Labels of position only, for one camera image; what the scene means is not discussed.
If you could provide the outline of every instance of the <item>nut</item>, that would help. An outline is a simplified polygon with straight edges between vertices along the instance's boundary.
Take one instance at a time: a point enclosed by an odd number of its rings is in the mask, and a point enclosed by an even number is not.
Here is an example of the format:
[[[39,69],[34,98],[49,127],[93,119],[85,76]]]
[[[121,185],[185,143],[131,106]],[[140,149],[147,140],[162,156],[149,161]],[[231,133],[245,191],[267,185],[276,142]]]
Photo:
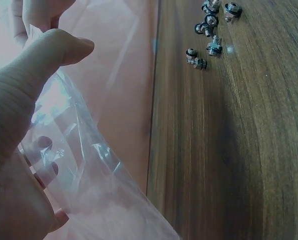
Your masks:
[[[211,13],[216,14],[219,12],[220,5],[221,5],[220,0],[213,0],[212,2],[208,2],[206,7],[210,10]]]
[[[208,45],[207,45],[207,48],[220,49],[222,47],[221,47],[221,45],[218,45],[214,42],[209,42]]]
[[[235,18],[235,15],[234,14],[232,14],[232,13],[230,13],[228,11],[225,12],[224,19],[225,19],[225,21],[227,23],[231,22],[233,18]]]
[[[195,68],[195,69],[197,69],[197,70],[202,70],[202,69],[206,69],[206,67],[207,67],[207,62],[206,61],[204,61],[203,59],[199,59],[198,57],[196,57],[195,59],[194,59],[194,65],[193,65],[193,67]]]

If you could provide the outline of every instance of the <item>finger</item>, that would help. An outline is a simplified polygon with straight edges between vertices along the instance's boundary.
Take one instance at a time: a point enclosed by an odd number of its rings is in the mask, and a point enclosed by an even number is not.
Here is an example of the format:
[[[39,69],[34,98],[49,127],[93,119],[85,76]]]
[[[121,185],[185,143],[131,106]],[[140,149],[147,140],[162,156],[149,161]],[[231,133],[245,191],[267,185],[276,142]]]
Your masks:
[[[51,20],[51,25],[50,25],[50,28],[51,28],[51,29],[57,29],[57,28],[59,28],[60,17],[61,17],[61,15],[56,16],[56,17],[54,17],[54,18]]]
[[[12,0],[9,5],[8,13],[12,37],[16,43],[23,47],[28,36],[22,21],[22,1]]]
[[[56,231],[57,229],[62,227],[68,220],[68,215],[62,209],[56,211],[54,214],[54,224],[50,229],[49,233]]]
[[[8,85],[20,89],[36,100],[43,85],[60,66],[75,64],[94,49],[94,43],[87,39],[78,39],[59,29],[42,34],[23,53],[2,71],[7,76],[12,73]]]
[[[94,43],[52,29],[0,70],[0,148],[15,149],[30,125],[34,103],[45,82],[60,66],[88,56]]]
[[[39,28],[42,32],[50,29],[49,1],[23,0],[22,20],[28,35],[30,25]]]
[[[37,163],[52,148],[52,140],[46,136],[40,136],[29,147],[21,149],[26,163],[31,166]]]
[[[52,180],[55,179],[55,177],[59,173],[58,165],[55,162],[52,162],[48,166],[44,166],[41,169],[39,169],[33,176],[38,181],[42,189],[45,189],[46,186],[48,186]]]

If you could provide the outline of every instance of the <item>skin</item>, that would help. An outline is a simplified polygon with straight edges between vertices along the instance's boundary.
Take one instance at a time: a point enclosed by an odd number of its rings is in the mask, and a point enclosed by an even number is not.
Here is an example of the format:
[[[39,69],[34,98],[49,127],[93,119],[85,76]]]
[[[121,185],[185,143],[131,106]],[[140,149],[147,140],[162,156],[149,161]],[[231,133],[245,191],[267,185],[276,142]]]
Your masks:
[[[75,64],[94,50],[94,43],[57,29],[61,14],[72,0],[13,0],[10,19],[13,36],[22,46],[29,25],[44,34],[12,63],[0,70],[0,239],[41,240],[68,221],[59,210],[53,212],[43,192],[45,186],[29,169],[17,146],[25,136],[43,85],[60,66]],[[40,137],[30,151],[48,149],[52,141]],[[51,164],[38,175],[53,170]]]

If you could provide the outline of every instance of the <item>fingernail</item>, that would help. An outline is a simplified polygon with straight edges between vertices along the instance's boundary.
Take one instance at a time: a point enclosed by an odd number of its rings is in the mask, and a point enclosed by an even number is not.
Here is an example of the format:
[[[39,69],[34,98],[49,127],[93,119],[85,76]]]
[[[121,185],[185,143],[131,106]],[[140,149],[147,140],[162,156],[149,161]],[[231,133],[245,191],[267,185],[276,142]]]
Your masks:
[[[57,210],[55,214],[58,219],[61,219],[61,222],[67,222],[69,220],[69,216],[62,209]]]
[[[52,145],[52,140],[46,136],[41,136],[38,139],[38,146],[41,149],[46,149]]]
[[[58,175],[58,173],[59,173],[59,167],[58,167],[58,164],[56,164],[55,162],[52,162],[52,163],[51,163],[51,167],[52,167],[54,173],[55,173],[56,175]]]
[[[91,41],[91,40],[89,40],[89,39],[82,38],[82,37],[80,37],[79,39],[80,39],[84,44],[87,44],[87,45],[89,45],[89,46],[94,46],[94,42]]]

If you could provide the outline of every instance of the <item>wooden surface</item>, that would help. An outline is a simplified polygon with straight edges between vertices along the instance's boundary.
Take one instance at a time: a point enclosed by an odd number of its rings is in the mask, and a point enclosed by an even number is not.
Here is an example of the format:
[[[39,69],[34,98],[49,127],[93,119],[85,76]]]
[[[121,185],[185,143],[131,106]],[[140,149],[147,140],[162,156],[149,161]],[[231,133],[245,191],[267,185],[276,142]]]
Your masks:
[[[147,195],[183,240],[298,239],[298,0],[222,8],[220,58],[202,2],[161,1]]]

